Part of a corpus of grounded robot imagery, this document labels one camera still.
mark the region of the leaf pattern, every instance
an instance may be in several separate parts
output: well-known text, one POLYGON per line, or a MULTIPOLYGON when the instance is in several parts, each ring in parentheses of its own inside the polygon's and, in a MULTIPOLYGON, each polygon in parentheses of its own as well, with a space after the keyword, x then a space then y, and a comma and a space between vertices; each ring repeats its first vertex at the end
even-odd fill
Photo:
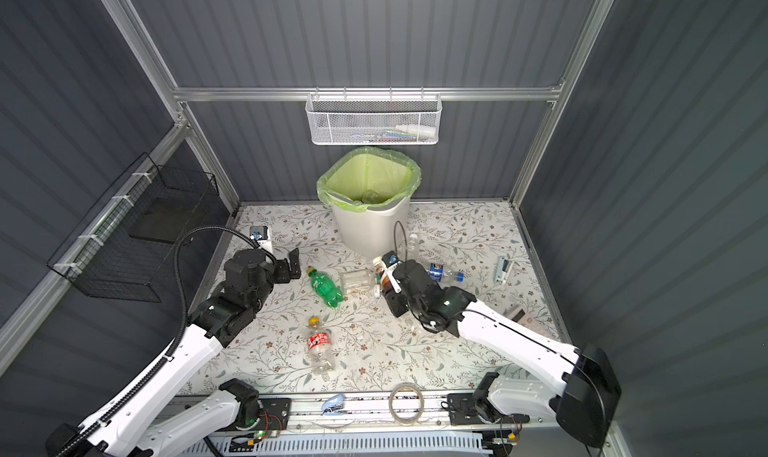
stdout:
MULTIPOLYGON (((311 265, 337 283, 342 272, 368 263, 344 247, 331 212, 320 204, 249 206, 238 230, 247 233, 251 225, 270 227, 278 258, 299 247, 302 270, 311 265)), ((462 287, 500 313, 523 303, 557 338, 507 203, 412 203, 407 227, 419 235, 422 261, 463 271, 462 287), (493 282, 500 255, 512 262, 504 286, 493 282)), ((233 239, 224 261, 245 245, 233 239)), ((216 281, 223 279, 220 270, 216 281)), ((262 393, 389 391, 405 381, 423 389, 467 389, 491 371, 530 378, 491 349, 446 332, 428 333, 409 313, 395 319, 383 298, 355 295, 337 309, 326 307, 302 274, 276 285, 256 319, 180 392, 211 393, 234 377, 262 393), (306 356, 304 331, 313 316, 329 330, 338 362, 327 380, 312 372, 306 356)))

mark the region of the green trash bag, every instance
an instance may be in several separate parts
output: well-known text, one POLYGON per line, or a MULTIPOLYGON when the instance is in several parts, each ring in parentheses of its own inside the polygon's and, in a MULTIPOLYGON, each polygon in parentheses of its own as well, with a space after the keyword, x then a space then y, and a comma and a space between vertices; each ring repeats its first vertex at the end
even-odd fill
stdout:
POLYGON ((421 182, 422 170, 407 155, 359 146, 321 175, 317 196, 326 205, 365 212, 411 196, 421 182))

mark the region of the bottle with blue label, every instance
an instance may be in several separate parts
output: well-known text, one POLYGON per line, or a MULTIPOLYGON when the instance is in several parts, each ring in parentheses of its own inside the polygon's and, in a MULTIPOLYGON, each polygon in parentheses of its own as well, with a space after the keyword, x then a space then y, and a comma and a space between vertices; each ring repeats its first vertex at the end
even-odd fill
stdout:
POLYGON ((445 265, 439 263, 430 263, 429 267, 425 266, 427 273, 435 282, 440 282, 446 285, 455 282, 464 282, 464 274, 457 272, 445 265))

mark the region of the red label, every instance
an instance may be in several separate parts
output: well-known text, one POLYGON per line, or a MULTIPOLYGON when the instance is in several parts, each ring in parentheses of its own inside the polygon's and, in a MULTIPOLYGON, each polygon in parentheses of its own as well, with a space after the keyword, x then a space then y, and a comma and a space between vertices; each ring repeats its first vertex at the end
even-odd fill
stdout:
POLYGON ((321 343, 331 343, 331 338, 328 337, 327 333, 316 333, 306 340, 306 345, 309 349, 312 349, 312 347, 317 347, 321 343))

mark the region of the wire basket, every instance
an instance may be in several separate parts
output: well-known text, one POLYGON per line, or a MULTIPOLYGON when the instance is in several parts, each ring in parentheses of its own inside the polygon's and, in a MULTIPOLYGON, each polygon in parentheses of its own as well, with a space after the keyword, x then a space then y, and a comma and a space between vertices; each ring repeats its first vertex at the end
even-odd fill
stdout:
POLYGON ((306 99, 312 143, 317 145, 437 144, 442 101, 306 99))
MULTIPOLYGON (((226 208, 218 197, 213 175, 170 166, 152 166, 84 240, 69 262, 55 260, 48 267, 89 297, 160 302, 177 298, 173 249, 190 229, 223 224, 226 208)), ((219 233, 199 233, 194 245, 180 253, 186 289, 200 282, 219 233)))

